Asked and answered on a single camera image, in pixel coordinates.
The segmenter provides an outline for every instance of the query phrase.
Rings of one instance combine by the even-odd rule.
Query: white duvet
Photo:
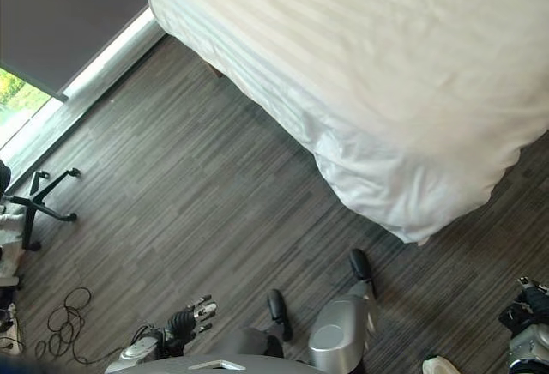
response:
[[[404,242],[484,204],[549,126],[549,0],[150,0],[159,24]]]

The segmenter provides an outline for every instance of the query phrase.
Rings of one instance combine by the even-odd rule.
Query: white shoe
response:
[[[434,357],[423,362],[423,374],[460,374],[444,357]]]

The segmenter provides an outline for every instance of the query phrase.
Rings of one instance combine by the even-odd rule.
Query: white fabric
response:
[[[549,126],[549,0],[150,0],[159,24],[405,242],[485,203]]]
[[[444,357],[434,357],[423,362],[423,374],[460,374],[460,372]]]

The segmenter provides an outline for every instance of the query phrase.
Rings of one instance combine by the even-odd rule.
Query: gray roller shade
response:
[[[148,0],[0,0],[0,66],[58,93]]]

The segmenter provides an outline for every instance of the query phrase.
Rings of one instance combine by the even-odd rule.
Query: silver metal casing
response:
[[[538,361],[549,367],[549,326],[534,324],[511,339],[510,367],[524,361]]]
[[[311,365],[328,374],[348,374],[362,360],[366,328],[373,333],[375,302],[363,281],[320,311],[309,339]]]

